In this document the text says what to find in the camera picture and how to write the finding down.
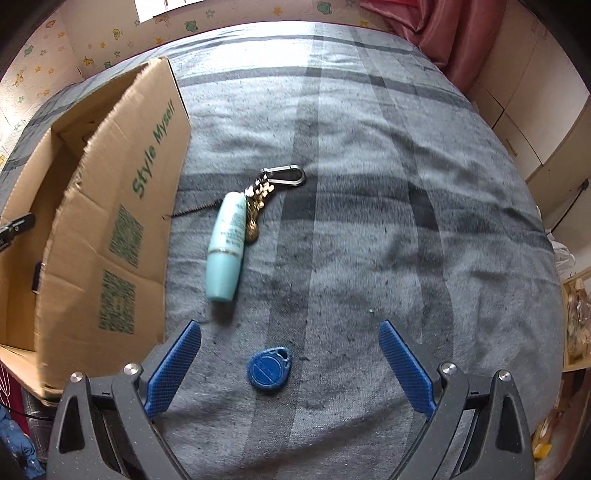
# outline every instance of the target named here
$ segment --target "blue object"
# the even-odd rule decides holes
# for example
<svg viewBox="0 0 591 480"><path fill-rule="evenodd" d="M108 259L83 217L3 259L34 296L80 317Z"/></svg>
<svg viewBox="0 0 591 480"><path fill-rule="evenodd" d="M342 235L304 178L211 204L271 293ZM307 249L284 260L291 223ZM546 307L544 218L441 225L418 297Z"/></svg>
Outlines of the blue object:
<svg viewBox="0 0 591 480"><path fill-rule="evenodd" d="M379 347L414 410L424 413L427 420L430 419L437 408L431 379L387 320L379 326Z"/></svg>
<svg viewBox="0 0 591 480"><path fill-rule="evenodd" d="M248 381L258 390L273 391L287 382L291 370L291 350L278 346L252 356L248 363Z"/></svg>
<svg viewBox="0 0 591 480"><path fill-rule="evenodd" d="M8 413L0 405L0 442L4 442L12 456L21 464L27 478L36 478L45 473L37 459L35 446Z"/></svg>
<svg viewBox="0 0 591 480"><path fill-rule="evenodd" d="M244 234L246 196L229 192L224 197L207 249L205 296L209 301L232 301L238 285Z"/></svg>
<svg viewBox="0 0 591 480"><path fill-rule="evenodd" d="M144 410L149 418L168 410L179 385L201 347L201 328L194 320L169 349L147 382Z"/></svg>

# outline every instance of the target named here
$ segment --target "cardboard box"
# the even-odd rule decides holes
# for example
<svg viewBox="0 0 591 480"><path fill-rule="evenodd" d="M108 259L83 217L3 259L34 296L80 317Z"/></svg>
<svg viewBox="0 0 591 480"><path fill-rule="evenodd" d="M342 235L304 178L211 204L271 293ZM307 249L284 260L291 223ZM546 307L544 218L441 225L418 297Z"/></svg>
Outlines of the cardboard box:
<svg viewBox="0 0 591 480"><path fill-rule="evenodd" d="M38 398L163 341L167 215L190 131L170 64L156 59L75 104L23 168L1 222L37 221L0 254L0 361Z"/></svg>

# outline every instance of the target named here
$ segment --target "dark stripe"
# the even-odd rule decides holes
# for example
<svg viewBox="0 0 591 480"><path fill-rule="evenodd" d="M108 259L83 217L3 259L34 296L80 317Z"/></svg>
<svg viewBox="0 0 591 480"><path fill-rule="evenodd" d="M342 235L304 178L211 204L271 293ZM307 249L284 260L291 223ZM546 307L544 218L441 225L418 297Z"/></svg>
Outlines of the dark stripe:
<svg viewBox="0 0 591 480"><path fill-rule="evenodd" d="M315 40L309 62L317 62L322 43ZM322 70L312 65L305 75L296 111L291 163L306 165L319 157L319 96ZM294 357L304 354L306 324L313 260L314 217L317 179L285 194L277 239L271 308L265 345L287 345ZM294 209L301 209L306 221L286 221ZM242 453L241 478L272 480L287 450L296 416L302 362L293 362L290 379L277 395L257 394L248 440ZM275 461L259 464L261 456Z"/></svg>
<svg viewBox="0 0 591 480"><path fill-rule="evenodd" d="M355 41L361 41L356 29L349 29ZM402 150L399 158L408 181L408 201L413 209L417 225L417 277L421 286L423 311L417 312L419 325L414 318L407 319L411 334L422 338L422 343L438 360L451 360L453 356L453 308L452 299L444 277L445 258L443 243L435 209L417 167L415 142L404 125L404 114L400 113L392 101L387 81L380 79L368 52L358 47L363 66L372 78L374 94L384 120L391 126L391 140L395 150ZM404 450L414 441L418 427L424 423L422 414L413 413L410 432Z"/></svg>
<svg viewBox="0 0 591 480"><path fill-rule="evenodd" d="M320 74L318 67L263 67L257 69L229 70L227 72L208 73L205 75L192 75L180 79L178 85L188 87L192 85L204 85L207 83L227 82L230 80L245 80L269 77L316 77ZM342 80L344 82L355 82L364 85L370 84L374 87L396 90L407 95L434 100L465 110L472 110L472 104L462 95L450 90L442 90L426 85L413 85L412 83L400 82L398 80L385 79L379 74L352 72L351 70L322 69L322 78Z"/></svg>
<svg viewBox="0 0 591 480"><path fill-rule="evenodd" d="M250 43L250 42L259 42L259 41L269 41L269 40L311 40L311 41L321 41L325 43L340 43L343 45L350 45L353 47L364 47L369 50L377 50L377 51L387 51L389 53L398 53L401 55L412 55L414 57L421 57L426 58L425 55L415 48L409 50L407 48L398 48L398 47L390 47L388 45L372 45L372 44L364 44L357 41L347 40L345 38L336 38L336 37L327 37L325 35L271 35L268 37L245 37L245 38L230 38L224 39L219 41L211 41L210 39L207 40L198 40L195 42L183 44L183 47L190 46L191 52L193 51L200 51L200 50L207 50L208 48L215 48L222 45L231 45L233 43ZM186 52L176 53L169 55L168 57L173 59L178 56L184 55Z"/></svg>
<svg viewBox="0 0 591 480"><path fill-rule="evenodd" d="M241 174L194 174L183 176L178 186L177 209L210 202L231 190L246 188L257 175L256 170ZM512 206L481 202L449 190L429 188L429 198L437 205L439 222L417 224L409 211L409 188L421 187L398 177L379 174L323 174L322 187L316 193L316 222L339 222L357 225L398 225L405 228L431 230L435 233L489 235L510 240L531 248L550 250L550 243L537 216L530 216ZM306 220L303 206L284 212L291 220ZM387 264L379 265L387 269Z"/></svg>

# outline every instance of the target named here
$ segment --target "wallpaper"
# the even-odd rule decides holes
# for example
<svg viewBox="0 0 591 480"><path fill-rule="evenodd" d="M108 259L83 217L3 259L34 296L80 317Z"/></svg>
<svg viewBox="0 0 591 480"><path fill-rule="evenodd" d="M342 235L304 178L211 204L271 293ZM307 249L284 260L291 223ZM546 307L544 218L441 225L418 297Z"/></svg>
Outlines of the wallpaper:
<svg viewBox="0 0 591 480"><path fill-rule="evenodd" d="M250 22L306 20L386 30L359 0L205 0L141 23L134 0L66 0L0 81L0 169L51 95L178 38Z"/></svg>
<svg viewBox="0 0 591 480"><path fill-rule="evenodd" d="M58 11L31 35L0 80L0 169L43 102L83 79Z"/></svg>
<svg viewBox="0 0 591 480"><path fill-rule="evenodd" d="M67 0L61 14L82 75L166 42L249 22L308 20L385 30L358 0L205 0L140 23L134 0Z"/></svg>

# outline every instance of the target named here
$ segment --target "wooden shelf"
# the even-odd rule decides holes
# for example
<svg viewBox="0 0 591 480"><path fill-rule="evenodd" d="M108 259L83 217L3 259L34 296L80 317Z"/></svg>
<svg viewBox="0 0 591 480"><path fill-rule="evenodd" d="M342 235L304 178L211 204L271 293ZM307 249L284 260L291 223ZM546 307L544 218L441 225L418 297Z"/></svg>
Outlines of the wooden shelf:
<svg viewBox="0 0 591 480"><path fill-rule="evenodd" d="M569 278L562 283L562 305L563 305L563 317L564 317L564 357L563 357L563 372L572 372L575 370L581 370L591 367L591 348L587 354L582 358L572 358L569 355L569 344L568 344L568 327L569 327L569 298L574 295L575 285L577 282L584 289L583 282L591 278L591 269L586 269L578 275Z"/></svg>

